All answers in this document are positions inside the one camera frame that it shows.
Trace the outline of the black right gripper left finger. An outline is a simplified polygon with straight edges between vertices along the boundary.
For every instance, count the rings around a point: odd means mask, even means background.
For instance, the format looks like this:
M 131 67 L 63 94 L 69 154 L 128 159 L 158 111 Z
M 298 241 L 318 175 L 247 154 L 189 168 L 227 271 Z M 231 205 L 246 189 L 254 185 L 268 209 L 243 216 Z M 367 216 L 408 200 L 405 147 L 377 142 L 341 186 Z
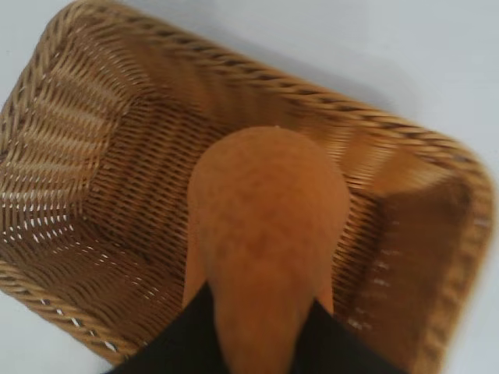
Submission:
M 146 347 L 111 374 L 228 373 L 214 325 L 214 299 L 207 284 Z

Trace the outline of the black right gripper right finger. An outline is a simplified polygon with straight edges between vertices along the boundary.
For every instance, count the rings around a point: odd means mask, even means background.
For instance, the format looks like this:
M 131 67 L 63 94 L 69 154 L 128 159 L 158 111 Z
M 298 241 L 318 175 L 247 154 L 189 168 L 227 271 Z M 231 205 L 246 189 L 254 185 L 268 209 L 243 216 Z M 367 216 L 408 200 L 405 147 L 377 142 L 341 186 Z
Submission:
M 404 372 L 350 333 L 316 299 L 299 332 L 289 371 L 298 374 Z

